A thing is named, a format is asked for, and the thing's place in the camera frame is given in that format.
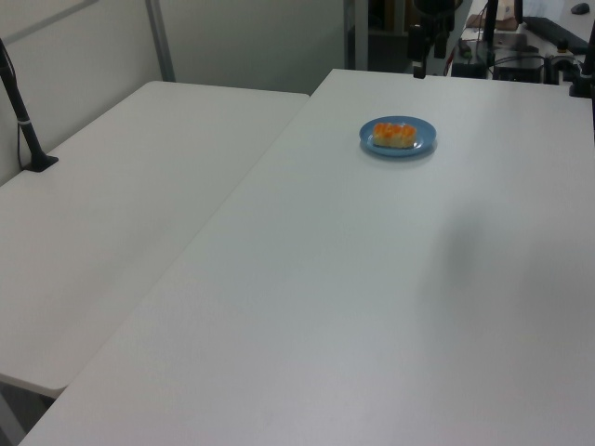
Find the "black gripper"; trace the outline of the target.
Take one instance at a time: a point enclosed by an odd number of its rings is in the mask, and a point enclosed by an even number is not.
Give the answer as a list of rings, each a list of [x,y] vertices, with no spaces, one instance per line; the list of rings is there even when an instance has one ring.
[[[412,62],[416,79],[426,77],[426,35],[435,36],[433,56],[446,57],[448,34],[455,28],[457,0],[414,0],[413,6],[420,17],[420,25],[408,31],[407,57]]]

